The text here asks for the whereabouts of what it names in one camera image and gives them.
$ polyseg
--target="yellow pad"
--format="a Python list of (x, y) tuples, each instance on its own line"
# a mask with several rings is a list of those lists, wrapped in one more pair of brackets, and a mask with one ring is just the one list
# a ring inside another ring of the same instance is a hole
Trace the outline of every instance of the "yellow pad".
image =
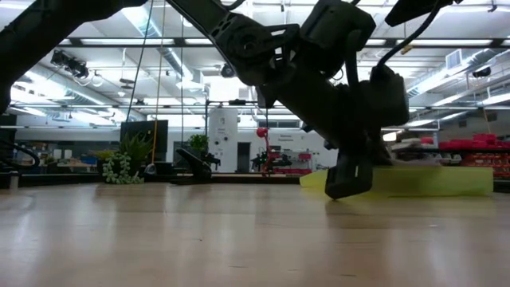
[[(324, 192), (327, 171), (300, 178), (300, 184)], [(376, 167), (372, 189), (364, 195), (484, 196), (493, 189), (491, 167)]]

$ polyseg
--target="wooden table surface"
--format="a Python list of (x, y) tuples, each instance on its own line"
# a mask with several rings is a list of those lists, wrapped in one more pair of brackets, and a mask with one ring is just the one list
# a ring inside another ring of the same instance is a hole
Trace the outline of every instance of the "wooden table surface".
[(164, 183), (0, 195), (1, 287), (508, 286), (510, 197)]

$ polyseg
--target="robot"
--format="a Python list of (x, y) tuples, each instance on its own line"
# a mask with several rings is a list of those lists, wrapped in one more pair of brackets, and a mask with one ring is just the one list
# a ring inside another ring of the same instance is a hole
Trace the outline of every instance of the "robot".
[[(78, 26), (146, 2), (36, 0), (0, 33), (0, 112), (10, 102), (11, 85)], [(385, 63), (425, 30), (443, 6), (453, 4), (453, 0), (399, 0), (386, 18), (391, 26), (432, 12), (413, 35), (381, 59), (370, 80), (359, 81), (356, 52), (375, 30), (372, 17), (356, 7), (359, 0), (319, 0), (301, 27), (263, 26), (233, 13), (244, 0), (230, 6), (218, 0), (167, 2), (214, 43), (242, 82), (256, 87), (261, 106), (270, 108), (280, 101), (329, 147), (339, 149), (325, 190), (332, 199), (371, 189), (381, 128), (409, 120), (403, 78)], [(349, 85), (332, 85), (329, 79), (344, 65)]]

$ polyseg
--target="doorway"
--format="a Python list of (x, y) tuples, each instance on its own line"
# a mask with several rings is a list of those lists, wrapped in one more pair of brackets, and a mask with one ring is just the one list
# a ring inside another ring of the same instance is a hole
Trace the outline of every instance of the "doorway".
[(237, 143), (237, 172), (248, 173), (249, 172), (249, 149), (251, 143)]

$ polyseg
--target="white ceiling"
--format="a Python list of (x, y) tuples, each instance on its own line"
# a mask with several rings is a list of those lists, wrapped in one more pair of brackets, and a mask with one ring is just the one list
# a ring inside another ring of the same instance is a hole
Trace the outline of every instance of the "white ceiling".
[[(2, 3), (13, 3), (16, 5), (26, 5), (31, 0), (2, 1)], [(400, 25), (390, 29), (383, 21), (387, 7), (391, 7), (396, 0), (362, 0), (360, 6), (362, 9), (371, 12), (376, 23), (376, 31), (372, 37), (405, 37), (412, 33), (424, 20), (424, 17), (414, 19), (405, 25)], [(508, 37), (510, 36), (510, 0), (494, 1), (500, 8), (494, 13), (488, 13), (486, 10), (490, 7), (491, 1), (468, 0), (464, 1), (455, 10), (450, 9), (441, 13), (433, 22), (431, 27), (422, 35), (423, 37), (447, 37), (447, 38), (466, 38), (466, 37)], [(281, 12), (281, 0), (246, 0), (236, 12), (249, 15), (254, 20), (264, 25), (280, 25), (284, 23), (302, 24), (312, 10), (314, 0), (284, 0), (285, 12)], [(155, 8), (152, 14), (152, 20), (160, 30), (164, 28), (164, 37), (203, 37), (195, 28), (186, 27), (182, 24), (181, 17), (171, 7), (166, 8), (166, 16), (163, 24), (163, 0), (155, 0)], [(0, 5), (0, 26), (7, 25), (15, 19), (22, 10), (2, 8)], [(122, 12), (119, 12), (109, 19), (85, 23), (70, 36), (72, 37), (140, 37), (139, 31), (127, 20)], [(217, 71), (218, 66), (224, 63), (220, 53), (214, 48), (185, 48), (173, 49), (175, 53), (183, 59), (186, 66), (193, 69), (207, 71)], [(139, 55), (142, 49), (126, 49), (126, 61), (123, 70), (123, 50), (117, 48), (66, 48), (65, 52), (83, 61), (87, 61), (87, 66), (97, 71), (105, 82), (99, 88), (88, 85), (87, 88), (104, 94), (120, 103), (128, 103), (128, 97), (119, 98), (117, 92), (120, 91), (119, 82), (121, 77), (135, 79), (135, 67), (138, 65)], [(359, 73), (360, 77), (368, 77), (371, 66), (375, 65), (381, 55), (386, 52), (385, 49), (364, 49), (359, 53)], [(406, 55), (398, 55), (389, 61), (389, 66), (398, 73), (401, 73), (406, 82), (410, 83), (417, 77), (429, 72), (430, 70), (444, 63), (445, 55), (451, 53), (451, 49), (413, 49)], [(51, 54), (41, 59), (40, 64), (53, 69), (49, 60)], [(144, 51), (144, 57), (141, 63), (141, 71), (135, 98), (155, 97), (158, 92), (160, 96), (180, 97), (181, 93), (176, 83), (179, 79), (175, 73), (171, 72), (166, 76), (165, 72), (171, 70), (171, 67), (163, 61), (161, 87), (158, 88), (160, 53), (153, 48), (147, 48)], [(61, 75), (67, 77), (71, 85), (73, 80), (64, 71), (58, 71)], [(453, 87), (458, 90), (461, 84)], [(450, 90), (443, 87), (441, 92), (448, 93)]]

